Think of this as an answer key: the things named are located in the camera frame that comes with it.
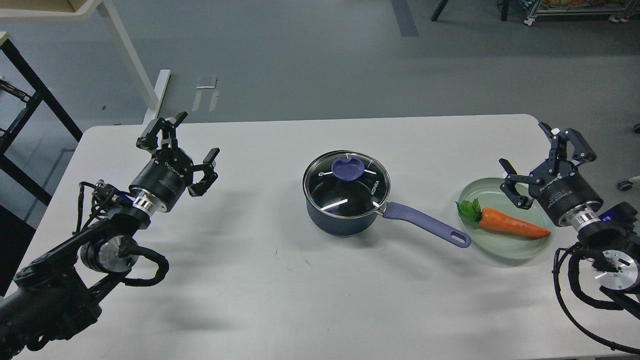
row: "white table leg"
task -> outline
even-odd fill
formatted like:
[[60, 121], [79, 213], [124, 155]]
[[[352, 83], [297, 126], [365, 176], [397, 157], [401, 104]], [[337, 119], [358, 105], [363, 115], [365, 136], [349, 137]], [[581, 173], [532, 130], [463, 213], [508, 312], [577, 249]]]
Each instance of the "white table leg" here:
[[145, 101], [145, 104], [147, 104], [148, 110], [145, 115], [145, 119], [147, 118], [147, 115], [150, 115], [150, 113], [155, 113], [155, 117], [160, 109], [160, 104], [164, 95], [164, 90], [166, 90], [166, 83], [168, 81], [170, 71], [160, 71], [160, 76], [158, 77], [156, 87], [154, 89], [151, 86], [151, 81], [149, 81], [145, 68], [142, 66], [142, 62], [140, 62], [140, 58], [131, 43], [131, 39], [120, 20], [120, 16], [116, 11], [113, 2], [111, 0], [103, 0], [103, 2], [98, 5], [97, 9], [102, 20], [104, 20], [107, 30], [109, 30], [109, 33], [113, 38], [113, 42], [116, 44], [118, 51], [120, 51], [120, 55], [122, 56], [125, 66], [133, 76], [134, 82], [142, 96], [142, 99]]
[[158, 113], [160, 112], [160, 105], [162, 105], [162, 100], [164, 99], [164, 92], [166, 91], [166, 85], [169, 83], [169, 77], [171, 76], [171, 70], [163, 69], [160, 70], [160, 74], [158, 74], [158, 79], [156, 80], [156, 87], [154, 88], [154, 92], [158, 98], [158, 105], [155, 108], [148, 108], [145, 114], [145, 118], [142, 121], [142, 124], [147, 125], [151, 120], [158, 117]]

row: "white table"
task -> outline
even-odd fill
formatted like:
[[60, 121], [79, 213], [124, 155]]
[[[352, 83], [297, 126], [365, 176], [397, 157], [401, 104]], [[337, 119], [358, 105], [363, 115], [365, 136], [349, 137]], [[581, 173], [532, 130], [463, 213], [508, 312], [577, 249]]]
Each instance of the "white table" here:
[[148, 123], [157, 118], [162, 105], [164, 93], [169, 82], [171, 70], [162, 69], [158, 75], [155, 86], [147, 76], [142, 62], [138, 57], [136, 49], [127, 34], [127, 30], [120, 20], [115, 5], [111, 0], [85, 0], [74, 12], [60, 11], [57, 2], [42, 1], [38, 9], [48, 10], [23, 10], [12, 8], [0, 8], [0, 22], [62, 22], [62, 21], [86, 21], [97, 9], [107, 27], [113, 43], [116, 45], [124, 65], [129, 70], [133, 82], [140, 93], [140, 96], [147, 105], [147, 112], [143, 123]]
[[[69, 237], [78, 182], [104, 179], [127, 188], [149, 159], [134, 146], [142, 130], [85, 133], [23, 265]], [[307, 216], [307, 165], [327, 151], [351, 149], [384, 164], [390, 200], [459, 227], [454, 200], [465, 185], [500, 177], [501, 157], [523, 173], [547, 157], [548, 141], [529, 115], [183, 124], [178, 139], [197, 163], [219, 147], [220, 178], [204, 197], [183, 195], [136, 234], [169, 259], [167, 278], [152, 288], [118, 287], [96, 324], [18, 359], [614, 354], [579, 332], [556, 302], [552, 256], [575, 242], [572, 228], [557, 229], [554, 246], [531, 261], [505, 263], [405, 222], [379, 218], [359, 235], [334, 238]], [[80, 262], [77, 269], [87, 283], [100, 277]], [[131, 275], [153, 271], [140, 261]], [[570, 296], [566, 281], [564, 288], [588, 329], [637, 345], [632, 316], [591, 309]]]

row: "green leaf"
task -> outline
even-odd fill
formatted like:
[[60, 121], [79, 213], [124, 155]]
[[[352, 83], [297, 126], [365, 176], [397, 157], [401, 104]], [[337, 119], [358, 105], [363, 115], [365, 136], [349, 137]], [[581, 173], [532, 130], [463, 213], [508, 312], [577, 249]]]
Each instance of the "green leaf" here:
[[481, 213], [482, 213], [482, 209], [480, 208], [480, 202], [478, 201], [478, 198], [475, 198], [475, 199], [474, 199], [473, 204], [474, 204], [474, 210], [475, 210], [477, 213], [480, 213], [480, 214], [481, 214]]
[[469, 200], [456, 201], [456, 206], [458, 207], [458, 215], [461, 218], [471, 222], [478, 222], [482, 219], [482, 211], [480, 210], [478, 199], [475, 199], [473, 202]]

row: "plate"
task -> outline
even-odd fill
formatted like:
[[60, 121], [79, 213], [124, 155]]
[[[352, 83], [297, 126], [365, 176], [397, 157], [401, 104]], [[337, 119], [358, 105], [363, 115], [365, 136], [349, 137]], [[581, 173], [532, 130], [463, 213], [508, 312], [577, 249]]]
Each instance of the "plate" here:
[[[544, 227], [551, 232], [549, 235], [544, 238], [531, 240], [531, 238], [525, 236], [485, 230], [467, 220], [460, 219], [460, 221], [473, 243], [483, 250], [502, 258], [517, 260], [531, 259], [543, 253], [549, 245], [551, 245], [556, 227], [537, 201], [533, 202], [529, 210], [516, 208], [502, 190], [500, 190], [500, 185], [503, 182], [504, 179], [497, 177], [476, 180], [462, 190], [458, 202], [463, 200], [473, 201], [475, 198], [478, 198], [482, 208], [493, 208], [511, 217]], [[528, 193], [524, 185], [516, 184], [516, 189], [521, 194]]]

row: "blue lid knob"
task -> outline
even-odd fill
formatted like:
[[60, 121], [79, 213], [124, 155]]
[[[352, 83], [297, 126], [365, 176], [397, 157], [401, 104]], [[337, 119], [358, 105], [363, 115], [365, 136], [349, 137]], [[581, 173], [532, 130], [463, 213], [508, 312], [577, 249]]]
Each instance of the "blue lid knob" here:
[[364, 163], [358, 158], [336, 159], [331, 164], [331, 171], [340, 180], [354, 181], [364, 173]]

